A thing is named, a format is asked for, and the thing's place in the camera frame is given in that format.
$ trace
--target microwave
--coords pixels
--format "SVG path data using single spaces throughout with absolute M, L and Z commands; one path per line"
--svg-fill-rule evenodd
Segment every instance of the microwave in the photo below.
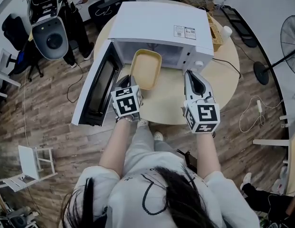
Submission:
M 123 2 L 89 70 L 73 124 L 102 126 L 110 93 L 139 49 L 159 53 L 162 67 L 199 73 L 214 56 L 206 11 L 163 2 Z

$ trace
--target white cup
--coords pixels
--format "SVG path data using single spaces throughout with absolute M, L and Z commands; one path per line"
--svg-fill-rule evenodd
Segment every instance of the white cup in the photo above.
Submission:
M 226 43 L 228 38 L 230 38 L 232 32 L 233 31 L 229 26 L 225 26 L 225 27 L 222 28 L 222 30 L 220 31 L 220 34 L 221 34 L 221 37 L 223 39 L 223 44 Z

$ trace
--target shoe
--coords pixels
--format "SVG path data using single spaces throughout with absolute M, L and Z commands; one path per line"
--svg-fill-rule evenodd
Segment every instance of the shoe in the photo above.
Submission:
M 163 134 L 160 132 L 155 132 L 155 134 L 153 135 L 153 139 L 154 140 L 159 140 L 159 141 L 163 141 L 164 137 Z
M 90 49 L 85 54 L 83 54 L 83 57 L 84 57 L 85 61 L 89 60 L 91 58 L 91 55 L 94 52 L 95 44 L 93 42 L 90 42 L 89 46 L 90 46 Z
M 73 65 L 70 65 L 72 68 L 76 67 L 76 63 L 74 63 Z
M 141 119 L 140 121 L 138 121 L 137 128 L 148 126 L 148 123 L 149 123 L 149 121 L 147 121 L 145 119 Z
M 251 178 L 252 178 L 252 173 L 250 173 L 250 172 L 244 176 L 243 181 L 240 185 L 240 190 L 242 190 L 244 185 L 251 183 Z

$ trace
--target round table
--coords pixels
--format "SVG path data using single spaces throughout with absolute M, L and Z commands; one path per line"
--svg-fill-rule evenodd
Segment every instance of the round table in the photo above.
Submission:
M 153 2 L 167 2 L 189 6 L 188 4 L 175 1 Z M 94 59 L 103 42 L 108 39 L 114 19 L 115 16 L 108 21 L 99 34 L 95 43 Z M 222 26 L 214 18 L 213 22 L 220 31 Z M 229 61 L 239 70 L 239 58 L 231 38 L 217 52 L 214 52 L 214 58 Z M 120 78 L 129 74 L 129 71 L 130 65 L 126 65 L 122 69 Z M 239 79 L 238 72 L 228 63 L 212 60 L 203 69 L 201 75 L 211 84 L 216 103 L 222 109 L 232 98 L 236 90 Z M 160 124 L 186 124 L 186 119 L 183 117 L 181 110 L 185 100 L 182 70 L 162 67 L 155 88 L 150 91 L 142 90 L 141 92 L 144 97 L 143 106 L 140 108 L 141 118 Z

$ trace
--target white t-shirt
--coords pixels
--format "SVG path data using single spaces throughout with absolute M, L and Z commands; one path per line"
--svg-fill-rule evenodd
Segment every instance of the white t-shirt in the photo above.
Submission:
M 141 168 L 144 162 L 148 163 L 146 169 Z M 86 168 L 76 188 L 84 190 L 86 179 L 93 178 L 93 213 L 97 219 L 107 210 L 106 228 L 175 228 L 170 212 L 165 208 L 166 183 L 150 167 L 162 166 L 187 178 L 184 164 L 182 158 L 172 153 L 153 152 L 134 163 L 131 171 L 121 179 L 113 170 L 100 166 Z M 233 228 L 259 227 L 257 215 L 232 180 L 226 179 L 219 171 L 204 180 L 189 169 L 188 172 L 203 200 L 201 205 L 218 228 L 227 227 L 226 222 Z M 82 200 L 83 192 L 77 197 L 79 214 L 82 213 Z

